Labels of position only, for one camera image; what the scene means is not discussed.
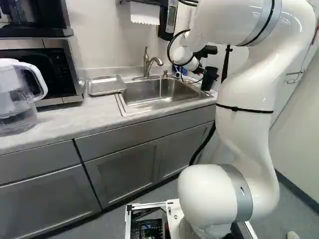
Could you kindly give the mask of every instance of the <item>countertop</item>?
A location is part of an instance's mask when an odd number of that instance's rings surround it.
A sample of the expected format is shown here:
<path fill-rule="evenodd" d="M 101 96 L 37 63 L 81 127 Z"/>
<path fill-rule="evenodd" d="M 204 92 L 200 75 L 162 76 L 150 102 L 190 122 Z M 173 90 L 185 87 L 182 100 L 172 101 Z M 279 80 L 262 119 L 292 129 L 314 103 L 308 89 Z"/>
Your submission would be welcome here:
<path fill-rule="evenodd" d="M 0 155 L 57 143 L 216 103 L 216 98 L 184 103 L 133 116 L 121 115 L 115 95 L 88 97 L 79 106 L 38 113 L 38 124 L 20 134 L 0 137 Z"/>

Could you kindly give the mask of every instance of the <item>sink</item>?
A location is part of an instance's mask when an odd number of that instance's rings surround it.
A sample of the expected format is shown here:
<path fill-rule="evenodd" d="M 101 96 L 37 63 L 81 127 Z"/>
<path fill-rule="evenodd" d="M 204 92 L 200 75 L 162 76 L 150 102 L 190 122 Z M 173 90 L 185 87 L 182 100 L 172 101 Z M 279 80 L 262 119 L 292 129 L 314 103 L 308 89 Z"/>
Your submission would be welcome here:
<path fill-rule="evenodd" d="M 140 78 L 125 82 L 127 89 L 116 95 L 123 116 L 134 115 L 207 98 L 211 95 L 176 78 Z"/>

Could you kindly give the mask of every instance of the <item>sink faucet handle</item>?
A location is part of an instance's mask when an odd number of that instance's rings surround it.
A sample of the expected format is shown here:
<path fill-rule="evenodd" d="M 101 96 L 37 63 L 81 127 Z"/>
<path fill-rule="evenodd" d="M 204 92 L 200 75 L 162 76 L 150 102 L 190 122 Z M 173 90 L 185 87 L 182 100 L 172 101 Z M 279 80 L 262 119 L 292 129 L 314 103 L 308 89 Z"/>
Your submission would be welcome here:
<path fill-rule="evenodd" d="M 144 50 L 144 60 L 148 60 L 148 59 L 149 59 L 148 46 L 145 46 L 145 50 Z"/>

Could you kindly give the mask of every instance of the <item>gray floor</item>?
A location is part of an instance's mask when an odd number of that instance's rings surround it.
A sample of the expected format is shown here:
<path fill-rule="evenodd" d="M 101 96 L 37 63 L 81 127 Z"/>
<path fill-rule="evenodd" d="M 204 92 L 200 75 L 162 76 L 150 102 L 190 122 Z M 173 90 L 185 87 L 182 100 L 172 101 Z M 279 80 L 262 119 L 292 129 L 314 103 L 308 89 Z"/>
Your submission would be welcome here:
<path fill-rule="evenodd" d="M 176 180 L 142 197 L 134 203 L 148 203 L 177 198 Z M 51 239 L 124 239 L 124 211 L 119 207 L 98 219 L 61 233 Z M 287 231 L 296 231 L 301 239 L 319 238 L 319 215 L 281 185 L 278 208 L 266 218 L 252 222 L 259 239 L 285 239 Z"/>

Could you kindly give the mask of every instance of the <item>wall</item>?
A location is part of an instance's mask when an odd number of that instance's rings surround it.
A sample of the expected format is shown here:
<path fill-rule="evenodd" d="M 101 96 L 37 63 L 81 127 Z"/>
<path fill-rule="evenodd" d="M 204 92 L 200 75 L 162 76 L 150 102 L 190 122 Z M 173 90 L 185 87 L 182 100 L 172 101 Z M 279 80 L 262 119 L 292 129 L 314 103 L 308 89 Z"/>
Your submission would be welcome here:
<path fill-rule="evenodd" d="M 66 0 L 80 59 L 78 68 L 142 66 L 144 47 L 150 56 L 168 63 L 167 41 L 157 37 L 157 27 L 132 23 L 130 3 L 115 0 Z M 179 4 L 176 31 L 189 26 L 190 7 Z"/>
<path fill-rule="evenodd" d="M 274 166 L 319 203 L 319 52 L 273 125 Z"/>

